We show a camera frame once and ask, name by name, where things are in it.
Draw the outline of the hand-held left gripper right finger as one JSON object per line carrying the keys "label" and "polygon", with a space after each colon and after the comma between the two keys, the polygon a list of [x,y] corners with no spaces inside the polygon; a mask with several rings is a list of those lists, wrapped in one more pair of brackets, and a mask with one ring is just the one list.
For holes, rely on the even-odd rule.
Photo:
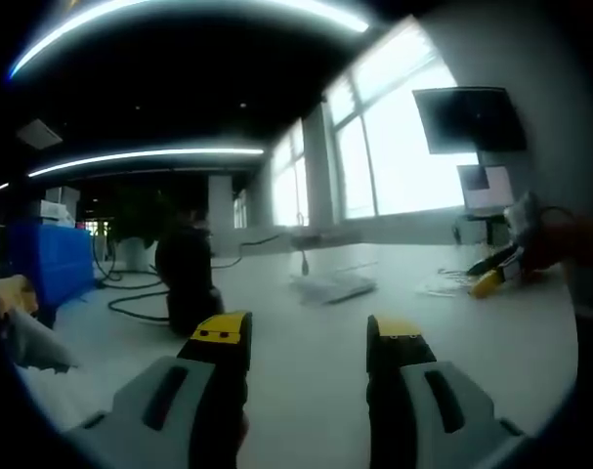
{"label": "hand-held left gripper right finger", "polygon": [[368,317],[366,373],[373,468],[505,468],[524,443],[491,397],[438,360],[408,321]]}

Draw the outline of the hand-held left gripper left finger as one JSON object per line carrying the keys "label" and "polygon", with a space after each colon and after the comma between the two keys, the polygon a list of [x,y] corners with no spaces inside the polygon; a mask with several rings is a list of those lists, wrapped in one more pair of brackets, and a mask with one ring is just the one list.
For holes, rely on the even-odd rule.
{"label": "hand-held left gripper left finger", "polygon": [[249,312],[201,322],[177,356],[152,363],[69,439],[95,468],[234,468],[251,336]]}

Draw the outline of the person's right hand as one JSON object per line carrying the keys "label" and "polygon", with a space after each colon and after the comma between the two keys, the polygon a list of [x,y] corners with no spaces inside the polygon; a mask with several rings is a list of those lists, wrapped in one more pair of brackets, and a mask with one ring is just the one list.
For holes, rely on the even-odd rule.
{"label": "person's right hand", "polygon": [[567,210],[556,207],[541,210],[520,262],[523,278],[531,279],[538,272],[570,261],[575,228],[575,217]]}

